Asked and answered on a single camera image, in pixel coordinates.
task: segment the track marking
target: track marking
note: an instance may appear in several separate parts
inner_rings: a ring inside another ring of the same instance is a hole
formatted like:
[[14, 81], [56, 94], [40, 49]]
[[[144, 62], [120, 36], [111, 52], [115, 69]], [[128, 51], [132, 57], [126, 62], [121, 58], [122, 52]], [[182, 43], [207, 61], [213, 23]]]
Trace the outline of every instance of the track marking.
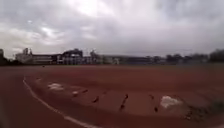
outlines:
[[98, 127], [92, 124], [88, 124], [86, 122], [80, 121], [78, 119], [75, 119], [71, 116], [68, 116], [66, 114], [64, 114], [63, 112], [55, 109], [54, 107], [50, 106], [49, 104], [47, 104], [45, 101], [43, 101], [42, 99], [40, 99], [36, 93], [33, 92], [33, 90], [31, 89], [31, 87], [26, 83], [26, 77], [23, 78], [23, 83], [26, 87], [26, 89], [30, 92], [30, 94], [32, 95], [33, 98], [35, 98], [37, 101], [39, 101], [41, 104], [43, 104], [45, 107], [47, 107], [48, 109], [50, 109], [51, 111], [59, 114], [60, 116], [62, 116], [65, 120], [68, 120], [74, 124], [77, 124], [79, 126], [82, 126], [84, 128], [103, 128], [103, 127]]

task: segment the sky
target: sky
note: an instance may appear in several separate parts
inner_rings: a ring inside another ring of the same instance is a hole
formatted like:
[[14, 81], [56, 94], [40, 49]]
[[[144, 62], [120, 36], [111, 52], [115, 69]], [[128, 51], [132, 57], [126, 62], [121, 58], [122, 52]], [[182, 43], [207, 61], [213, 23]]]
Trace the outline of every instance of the sky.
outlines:
[[0, 48], [13, 57], [80, 48], [101, 54], [224, 48], [223, 0], [0, 0]]

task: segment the overcast sky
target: overcast sky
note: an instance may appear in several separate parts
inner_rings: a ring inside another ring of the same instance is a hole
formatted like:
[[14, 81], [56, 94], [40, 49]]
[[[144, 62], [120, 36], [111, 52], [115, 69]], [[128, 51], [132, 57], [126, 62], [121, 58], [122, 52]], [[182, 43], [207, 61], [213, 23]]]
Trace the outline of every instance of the overcast sky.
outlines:
[[165, 55], [224, 48], [223, 0], [0, 0], [0, 48]]

